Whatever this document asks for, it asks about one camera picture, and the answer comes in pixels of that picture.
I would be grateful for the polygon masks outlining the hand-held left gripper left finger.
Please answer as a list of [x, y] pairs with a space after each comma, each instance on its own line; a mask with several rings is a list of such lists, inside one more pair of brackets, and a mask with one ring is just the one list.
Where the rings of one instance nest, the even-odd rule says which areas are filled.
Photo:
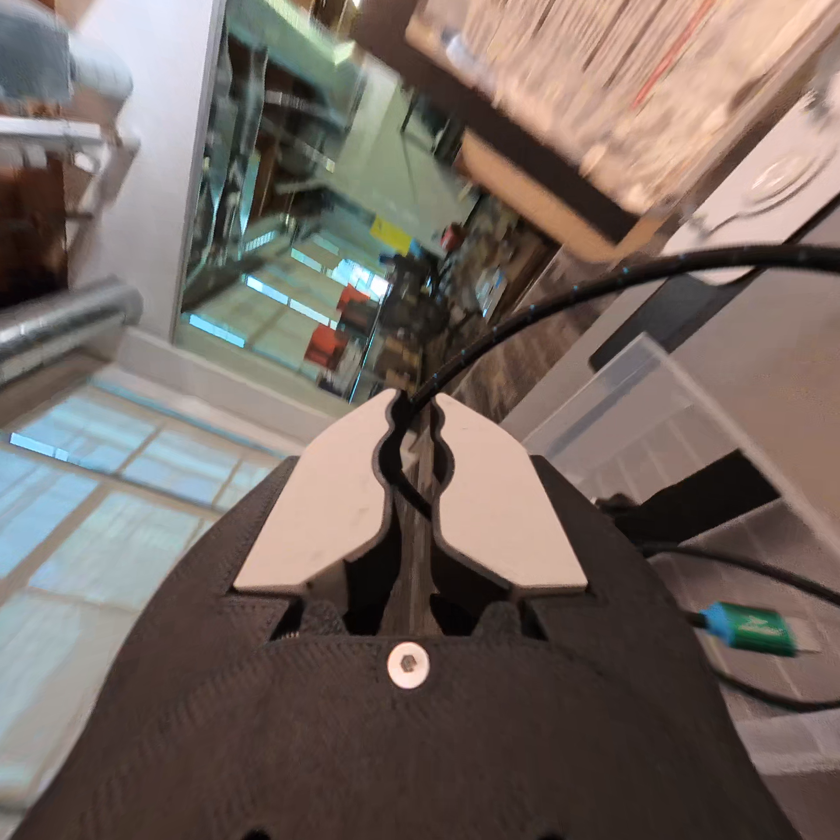
[[237, 575], [238, 593], [365, 593], [349, 568], [385, 542], [394, 519], [381, 463], [404, 395], [386, 388], [305, 449]]

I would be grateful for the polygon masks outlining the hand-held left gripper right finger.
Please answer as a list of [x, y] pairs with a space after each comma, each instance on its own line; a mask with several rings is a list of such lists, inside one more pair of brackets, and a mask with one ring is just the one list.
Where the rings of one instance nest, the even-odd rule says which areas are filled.
[[447, 394], [433, 420], [444, 557], [517, 600], [584, 593], [588, 576], [523, 443]]

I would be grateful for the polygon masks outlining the clear plastic bin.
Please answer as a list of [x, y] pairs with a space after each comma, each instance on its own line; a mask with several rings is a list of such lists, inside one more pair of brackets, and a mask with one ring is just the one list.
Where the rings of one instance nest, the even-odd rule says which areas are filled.
[[643, 503], [737, 450], [732, 432], [700, 385], [643, 336], [523, 443], [591, 500]]

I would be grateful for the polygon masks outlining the large paned window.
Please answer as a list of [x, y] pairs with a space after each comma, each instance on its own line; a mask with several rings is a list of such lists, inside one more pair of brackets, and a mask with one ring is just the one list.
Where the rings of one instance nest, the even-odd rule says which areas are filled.
[[164, 577], [282, 460], [84, 384], [2, 425], [2, 764], [43, 775]]

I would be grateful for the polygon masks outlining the white monitor stand base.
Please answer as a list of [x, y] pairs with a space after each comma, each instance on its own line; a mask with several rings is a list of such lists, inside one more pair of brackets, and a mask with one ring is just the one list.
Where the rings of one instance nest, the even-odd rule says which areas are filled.
[[839, 193], [839, 73], [810, 91], [689, 215], [664, 256], [783, 243]]

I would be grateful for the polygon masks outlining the yellow wall sign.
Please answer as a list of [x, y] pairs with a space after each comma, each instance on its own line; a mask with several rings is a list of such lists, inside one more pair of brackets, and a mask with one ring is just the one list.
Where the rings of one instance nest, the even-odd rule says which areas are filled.
[[414, 243], [411, 233], [401, 227], [390, 222], [383, 215], [376, 214], [371, 225], [371, 236], [394, 253], [408, 256]]

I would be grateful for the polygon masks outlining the silver round duct pipe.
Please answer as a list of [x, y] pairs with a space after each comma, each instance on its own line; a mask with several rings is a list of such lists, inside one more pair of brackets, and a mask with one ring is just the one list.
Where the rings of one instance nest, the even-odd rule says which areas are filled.
[[50, 294], [2, 312], [2, 388], [100, 334], [137, 325], [142, 293], [118, 278]]
[[2, 1], [2, 116], [117, 123], [135, 80], [99, 12], [117, 1]]

